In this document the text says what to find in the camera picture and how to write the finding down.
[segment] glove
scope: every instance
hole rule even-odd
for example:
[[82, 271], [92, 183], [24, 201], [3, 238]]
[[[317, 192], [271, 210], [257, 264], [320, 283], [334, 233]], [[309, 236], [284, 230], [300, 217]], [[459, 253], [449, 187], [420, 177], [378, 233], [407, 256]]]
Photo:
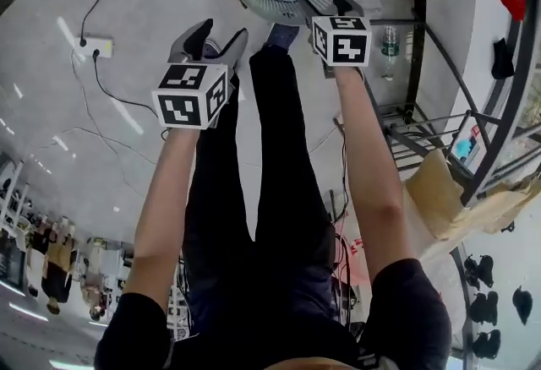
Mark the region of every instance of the glove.
[[[228, 92], [231, 96], [231, 93], [235, 89], [231, 84], [231, 78], [235, 74], [235, 67], [237, 66], [238, 60], [241, 58], [248, 45], [248, 31], [245, 28], [241, 29], [233, 36], [222, 51], [216, 50], [216, 55], [213, 53], [212, 56], [205, 56], [205, 44], [211, 44], [207, 42], [207, 39], [213, 24], [214, 22], [212, 19], [207, 19], [187, 29], [172, 43], [171, 52], [169, 53], [169, 59], [167, 61], [169, 63], [209, 63], [227, 65], [227, 76], [229, 78]], [[209, 128], [216, 127], [219, 117], [220, 113], [212, 120]]]

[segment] plastic bottle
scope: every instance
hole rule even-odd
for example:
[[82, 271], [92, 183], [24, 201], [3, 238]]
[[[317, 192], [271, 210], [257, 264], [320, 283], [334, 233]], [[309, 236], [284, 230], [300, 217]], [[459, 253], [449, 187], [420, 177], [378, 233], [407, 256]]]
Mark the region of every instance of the plastic bottle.
[[385, 57], [385, 72], [383, 77], [389, 81], [393, 80], [395, 75], [395, 65], [400, 53], [400, 38], [398, 31], [393, 26], [385, 26], [381, 38], [381, 53]]

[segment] tile floor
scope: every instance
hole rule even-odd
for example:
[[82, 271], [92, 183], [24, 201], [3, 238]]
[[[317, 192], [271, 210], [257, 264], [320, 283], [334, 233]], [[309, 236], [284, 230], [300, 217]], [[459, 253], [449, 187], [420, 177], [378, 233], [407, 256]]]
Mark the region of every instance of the tile floor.
[[[68, 216], [79, 231], [132, 241], [160, 153], [161, 128], [145, 109], [116, 107], [99, 90], [92, 61], [75, 59], [74, 67], [85, 86], [90, 112], [102, 134], [116, 140], [110, 143], [117, 154], [96, 135], [96, 126], [85, 109], [81, 85], [72, 71], [69, 39], [77, 35], [82, 18], [94, 1], [19, 0], [0, 17], [0, 117], [14, 131], [10, 134], [0, 128], [0, 147], [15, 162], [25, 161], [23, 180], [29, 182], [30, 197], [41, 207]], [[413, 0], [358, 1], [373, 18], [408, 17], [413, 5]], [[248, 59], [263, 43], [270, 25], [242, 9], [235, 0], [102, 0], [88, 18], [85, 31], [114, 39], [113, 59], [98, 62], [99, 75], [107, 89], [150, 105], [150, 91], [167, 69], [172, 42], [190, 25], [205, 18], [215, 20], [212, 36], [221, 44], [244, 26], [250, 33], [248, 50], [239, 69], [246, 101], [241, 103], [239, 112], [238, 152], [248, 223], [253, 233], [261, 155]], [[324, 79], [307, 37], [304, 29], [292, 47], [292, 57], [298, 71], [308, 147], [320, 190], [326, 193], [330, 188], [341, 188], [342, 136], [333, 132], [332, 123], [339, 104], [334, 83]], [[402, 68], [401, 77], [392, 83], [378, 77], [381, 70], [377, 41], [375, 31], [368, 75], [376, 98], [380, 104], [403, 100], [407, 68]], [[22, 94], [20, 98], [15, 84]], [[54, 136], [65, 143], [67, 151], [55, 143]], [[35, 159], [51, 174], [39, 167]]]

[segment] power strip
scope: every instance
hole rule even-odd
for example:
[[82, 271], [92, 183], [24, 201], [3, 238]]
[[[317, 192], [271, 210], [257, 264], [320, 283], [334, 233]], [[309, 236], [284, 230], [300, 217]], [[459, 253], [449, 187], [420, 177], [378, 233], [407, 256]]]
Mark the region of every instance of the power strip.
[[98, 51], [99, 57], [112, 57], [112, 38], [98, 38], [96, 36], [86, 36], [86, 44], [80, 45], [80, 37], [75, 38], [75, 51], [79, 55], [92, 56], [94, 51]]

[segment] fiducial marker cube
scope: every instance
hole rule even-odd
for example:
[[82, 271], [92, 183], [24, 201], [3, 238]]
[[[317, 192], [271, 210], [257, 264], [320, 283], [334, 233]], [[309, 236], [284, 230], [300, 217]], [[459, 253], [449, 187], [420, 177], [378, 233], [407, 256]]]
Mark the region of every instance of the fiducial marker cube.
[[330, 67], [368, 67], [372, 29], [365, 17], [312, 18], [314, 50]]
[[207, 129], [229, 89], [227, 65], [172, 63], [152, 98], [163, 127]]

